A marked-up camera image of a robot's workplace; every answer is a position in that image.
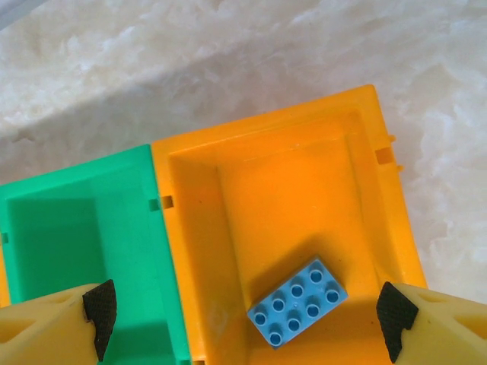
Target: black rubber pad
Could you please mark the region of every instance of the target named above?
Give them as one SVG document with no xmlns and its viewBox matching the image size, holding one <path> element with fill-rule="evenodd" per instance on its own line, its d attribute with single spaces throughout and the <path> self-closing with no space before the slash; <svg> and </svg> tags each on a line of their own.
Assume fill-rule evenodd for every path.
<svg viewBox="0 0 487 365">
<path fill-rule="evenodd" d="M 116 319 L 116 295 L 113 280 L 104 282 L 83 295 L 84 311 L 96 329 L 94 347 L 103 361 Z"/>
<path fill-rule="evenodd" d="M 403 329 L 411 329 L 418 311 L 418 307 L 390 282 L 384 284 L 377 301 L 377 316 L 393 363 L 403 349 L 401 333 Z"/>
</svg>

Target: green plastic box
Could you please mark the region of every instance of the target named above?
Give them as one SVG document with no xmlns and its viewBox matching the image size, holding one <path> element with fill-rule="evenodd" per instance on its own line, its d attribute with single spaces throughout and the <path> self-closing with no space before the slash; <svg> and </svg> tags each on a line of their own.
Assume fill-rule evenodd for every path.
<svg viewBox="0 0 487 365">
<path fill-rule="evenodd" d="M 111 278 L 103 363 L 190 364 L 158 196 L 149 145 L 0 186 L 11 302 Z"/>
</svg>

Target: white marble surface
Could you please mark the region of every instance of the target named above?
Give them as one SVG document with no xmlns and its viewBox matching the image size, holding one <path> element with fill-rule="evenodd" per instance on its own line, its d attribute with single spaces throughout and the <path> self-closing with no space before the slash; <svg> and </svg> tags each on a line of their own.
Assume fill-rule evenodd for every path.
<svg viewBox="0 0 487 365">
<path fill-rule="evenodd" d="M 366 83 L 430 286 L 487 303 L 485 0 L 49 0 L 0 32 L 0 183 Z"/>
</svg>

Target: orange plastic box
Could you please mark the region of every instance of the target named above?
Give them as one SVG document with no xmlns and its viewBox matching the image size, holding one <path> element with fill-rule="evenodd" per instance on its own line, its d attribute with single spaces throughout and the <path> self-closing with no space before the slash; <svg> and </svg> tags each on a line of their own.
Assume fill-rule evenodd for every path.
<svg viewBox="0 0 487 365">
<path fill-rule="evenodd" d="M 385 281 L 425 286 L 372 86 L 152 145 L 193 360 L 388 364 Z M 273 350 L 247 310 L 319 256 L 345 303 Z"/>
</svg>

